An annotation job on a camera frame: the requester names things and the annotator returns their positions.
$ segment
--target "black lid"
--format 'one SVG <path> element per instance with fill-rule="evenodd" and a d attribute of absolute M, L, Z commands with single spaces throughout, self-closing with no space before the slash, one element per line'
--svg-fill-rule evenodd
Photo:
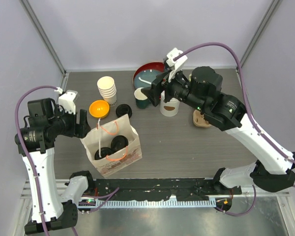
<path fill-rule="evenodd" d="M 128 139 L 125 136 L 118 135 L 114 137 L 110 147 L 114 152 L 117 152 L 125 148 L 126 146 L 128 146 L 128 144 L 129 144 Z"/>
<path fill-rule="evenodd" d="M 100 155 L 102 157 L 99 157 L 99 150 L 97 150 L 97 152 L 95 153 L 94 159 L 95 160 L 101 160 L 103 158 L 105 158 L 107 155 L 111 155 L 114 154 L 114 151 L 111 150 L 109 147 L 101 147 L 100 149 Z"/>
<path fill-rule="evenodd" d="M 128 114 L 129 118 L 132 116 L 132 109 L 128 104 L 121 104 L 116 108 L 117 117 L 122 117 L 123 115 Z"/>

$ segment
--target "gray wall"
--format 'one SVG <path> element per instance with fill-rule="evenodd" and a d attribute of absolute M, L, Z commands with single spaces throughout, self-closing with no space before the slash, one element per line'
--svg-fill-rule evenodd
<path fill-rule="evenodd" d="M 138 68 L 174 47 L 220 41 L 242 56 L 272 0 L 30 0 L 68 70 Z M 221 48 L 186 65 L 235 65 Z"/>
<path fill-rule="evenodd" d="M 17 200 L 27 177 L 14 144 L 16 102 L 30 88 L 44 84 L 58 86 L 60 80 L 57 66 L 19 1 L 0 0 L 0 236 L 11 235 Z M 37 92 L 30 98 L 50 95 L 54 93 Z M 20 117 L 26 111 L 25 102 Z"/>
<path fill-rule="evenodd" d="M 295 151 L 295 0 L 281 3 L 243 71 L 256 120 Z"/>

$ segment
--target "white cup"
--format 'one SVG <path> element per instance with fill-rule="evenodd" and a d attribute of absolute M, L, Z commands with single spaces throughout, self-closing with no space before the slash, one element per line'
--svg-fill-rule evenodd
<path fill-rule="evenodd" d="M 102 97 L 111 107 L 117 104 L 117 92 L 113 93 L 112 95 L 102 95 Z"/>
<path fill-rule="evenodd" d="M 102 91 L 99 91 L 100 95 L 102 95 L 102 96 L 113 95 L 113 94 L 116 93 L 116 92 L 117 92 L 116 89 L 112 90 L 111 92 L 102 92 Z"/>
<path fill-rule="evenodd" d="M 113 85 L 110 89 L 101 89 L 101 88 L 98 88 L 98 90 L 101 91 L 101 92 L 111 92 L 111 91 L 113 91 L 115 89 L 116 89 L 116 86 L 115 85 Z"/>
<path fill-rule="evenodd" d="M 97 81 L 97 87 L 101 91 L 107 91 L 115 87 L 115 81 L 110 76 L 104 76 Z"/>
<path fill-rule="evenodd" d="M 178 113 L 180 102 L 172 98 L 169 102 L 164 102 L 165 91 L 161 93 L 161 104 L 159 110 L 166 117 L 173 117 Z"/>

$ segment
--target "paper bag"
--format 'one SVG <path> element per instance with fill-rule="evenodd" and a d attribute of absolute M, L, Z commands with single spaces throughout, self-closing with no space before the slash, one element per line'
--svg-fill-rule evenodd
<path fill-rule="evenodd" d="M 123 148 L 107 158 L 104 157 L 101 160 L 95 160 L 94 156 L 98 151 L 99 132 L 101 132 L 101 148 L 110 148 L 113 138 L 117 135 L 125 136 L 128 139 L 129 144 L 127 148 Z M 111 174 L 142 158 L 139 135 L 137 131 L 130 125 L 128 115 L 124 115 L 116 120 L 101 125 L 101 128 L 99 129 L 92 129 L 85 138 L 81 139 L 81 142 L 87 151 L 89 161 L 103 177 L 108 177 Z"/>

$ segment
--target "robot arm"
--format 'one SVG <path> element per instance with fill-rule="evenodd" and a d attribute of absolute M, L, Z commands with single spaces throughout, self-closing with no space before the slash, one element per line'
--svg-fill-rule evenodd
<path fill-rule="evenodd" d="M 235 186 L 255 184 L 260 188 L 277 192 L 293 186 L 295 165 L 275 150 L 254 128 L 248 118 L 245 105 L 236 97 L 221 92 L 222 76 L 207 66 L 197 67 L 192 71 L 189 81 L 181 71 L 187 60 L 182 56 L 174 60 L 182 51 L 173 49 L 164 61 L 166 72 L 158 75 L 150 88 L 142 89 L 154 106 L 159 103 L 162 91 L 165 102 L 178 99 L 196 110 L 211 125 L 240 141 L 258 159 L 256 163 L 235 169 L 221 168 L 217 171 L 216 190 Z M 295 160 L 295 152 L 281 147 L 270 135 L 262 131 L 288 157 Z"/>
<path fill-rule="evenodd" d="M 54 146 L 58 135 L 83 138 L 90 131 L 87 112 L 80 110 L 80 123 L 77 124 L 75 100 L 78 93 L 68 90 L 59 97 L 59 104 L 51 98 L 28 102 L 29 127 L 25 120 L 25 127 L 21 129 L 23 140 L 35 164 L 39 175 L 40 191 L 44 209 L 44 216 L 48 230 L 73 227 L 77 223 L 77 204 L 80 197 L 92 194 L 94 182 L 89 171 L 74 173 L 65 192 L 59 196 L 54 172 Z M 25 156 L 18 136 L 15 136 L 19 153 L 29 174 L 33 209 L 31 221 L 25 226 L 25 233 L 42 232 L 42 222 L 38 207 L 38 196 L 31 165 Z"/>

